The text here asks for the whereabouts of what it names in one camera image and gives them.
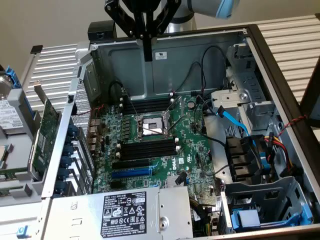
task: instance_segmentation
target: wall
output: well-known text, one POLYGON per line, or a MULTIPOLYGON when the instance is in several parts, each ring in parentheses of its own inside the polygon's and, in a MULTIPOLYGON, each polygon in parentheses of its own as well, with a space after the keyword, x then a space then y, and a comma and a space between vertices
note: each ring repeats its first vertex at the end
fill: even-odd
MULTIPOLYGON (((105 0, 2 0, 0 64, 11 65, 20 76, 32 46, 87 40, 90 22, 110 19, 104 3, 105 0)), ((204 28, 314 13, 320 13, 319 0, 240 0, 228 20, 203 15, 196 15, 195 19, 197 27, 204 28)), ((119 31, 118 36, 124 36, 123 32, 119 31)))

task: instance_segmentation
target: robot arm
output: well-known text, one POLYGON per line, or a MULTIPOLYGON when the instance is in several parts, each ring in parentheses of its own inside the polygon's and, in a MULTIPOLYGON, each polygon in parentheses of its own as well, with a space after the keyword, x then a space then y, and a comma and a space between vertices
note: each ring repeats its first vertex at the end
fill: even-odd
POLYGON ((130 17, 119 0, 106 0, 104 9, 128 37, 143 44, 144 60, 152 61, 152 39, 163 34, 171 21, 188 21, 194 13, 216 18, 228 18, 235 0, 122 0, 133 13, 130 17), (154 20, 154 11, 162 1, 162 11, 154 20))

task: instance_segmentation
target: motherboard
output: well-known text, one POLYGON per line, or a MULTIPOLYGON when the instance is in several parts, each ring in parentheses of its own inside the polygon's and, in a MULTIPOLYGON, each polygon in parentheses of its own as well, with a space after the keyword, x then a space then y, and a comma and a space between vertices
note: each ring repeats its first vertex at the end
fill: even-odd
MULTIPOLYGON (((99 118, 100 124, 105 128, 101 130, 99 125, 92 127, 94 128, 92 132, 96 133, 97 140, 95 142, 98 143, 95 148, 94 194, 111 192, 115 189, 176 187, 177 177, 181 173, 186 173, 189 196, 200 204, 215 204, 215 195, 212 190, 215 187, 214 178, 206 176, 201 167, 205 167, 206 172, 213 171, 211 157, 208 157, 210 151, 208 140, 198 134, 194 127, 196 98, 183 95, 176 98, 175 102, 169 102, 169 105, 171 106, 167 111, 138 114, 133 111, 133 113, 130 112, 132 114, 126 115, 123 114, 126 111, 121 109, 119 105, 105 108, 99 118), (168 131, 166 135, 158 134, 165 130, 168 131), (175 143, 173 152, 161 148, 160 150, 164 152, 163 155, 159 152, 157 157, 139 160, 149 161, 152 174, 125 177, 115 175, 115 165, 125 163, 134 155, 139 154, 140 144, 143 148, 148 148, 151 143, 168 145, 171 144, 169 142, 175 143), (125 153, 122 151, 122 160, 120 160, 121 147, 123 149, 130 144, 137 145, 125 153)), ((199 128, 202 128, 200 114, 201 110, 197 110, 196 123, 199 128)))

